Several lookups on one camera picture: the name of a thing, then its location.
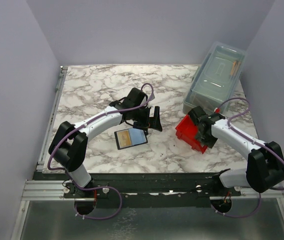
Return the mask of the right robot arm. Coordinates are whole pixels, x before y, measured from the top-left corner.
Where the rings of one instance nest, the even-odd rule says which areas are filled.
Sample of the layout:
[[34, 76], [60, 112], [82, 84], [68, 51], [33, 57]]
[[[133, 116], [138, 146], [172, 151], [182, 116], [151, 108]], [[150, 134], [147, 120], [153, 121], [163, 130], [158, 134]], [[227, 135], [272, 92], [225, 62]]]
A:
[[212, 148], [221, 140], [247, 160], [247, 167], [224, 170], [219, 179], [212, 182], [212, 191], [223, 196], [232, 187], [252, 188], [258, 193], [269, 189], [284, 190], [284, 158], [276, 142], [264, 142], [231, 124], [222, 114], [189, 113], [197, 127], [195, 139]]

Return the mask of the black leather card holder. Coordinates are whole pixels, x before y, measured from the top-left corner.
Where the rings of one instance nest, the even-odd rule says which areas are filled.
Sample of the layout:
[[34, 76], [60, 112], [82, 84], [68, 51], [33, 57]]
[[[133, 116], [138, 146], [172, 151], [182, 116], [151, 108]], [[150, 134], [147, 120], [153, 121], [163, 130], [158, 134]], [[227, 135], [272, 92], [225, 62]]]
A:
[[128, 128], [115, 131], [114, 135], [118, 150], [148, 143], [147, 136], [144, 131], [137, 128]]

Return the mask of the red plastic bin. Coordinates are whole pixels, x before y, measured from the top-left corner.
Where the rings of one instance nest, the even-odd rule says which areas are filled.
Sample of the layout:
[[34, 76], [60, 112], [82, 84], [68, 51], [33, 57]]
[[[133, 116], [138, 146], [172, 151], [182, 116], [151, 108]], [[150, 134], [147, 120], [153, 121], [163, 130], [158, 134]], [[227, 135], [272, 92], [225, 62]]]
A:
[[208, 148], [206, 145], [202, 145], [195, 139], [198, 129], [188, 115], [180, 121], [180, 123], [175, 127], [175, 130], [177, 138], [187, 143], [191, 149], [203, 154]]

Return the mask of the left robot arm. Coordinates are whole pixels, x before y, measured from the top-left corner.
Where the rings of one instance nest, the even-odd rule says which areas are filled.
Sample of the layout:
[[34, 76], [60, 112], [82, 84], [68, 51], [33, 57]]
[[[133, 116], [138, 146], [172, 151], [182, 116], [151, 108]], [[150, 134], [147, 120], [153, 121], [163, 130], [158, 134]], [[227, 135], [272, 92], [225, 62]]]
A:
[[150, 107], [120, 111], [108, 106], [101, 113], [76, 124], [65, 121], [59, 126], [49, 147], [50, 158], [64, 167], [66, 173], [76, 183], [75, 191], [86, 198], [93, 190], [90, 183], [92, 177], [83, 164], [87, 144], [104, 131], [127, 120], [134, 121], [133, 127], [114, 133], [117, 148], [122, 150], [146, 144], [148, 129], [162, 131], [160, 107], [155, 106], [153, 116], [150, 116], [150, 111]]

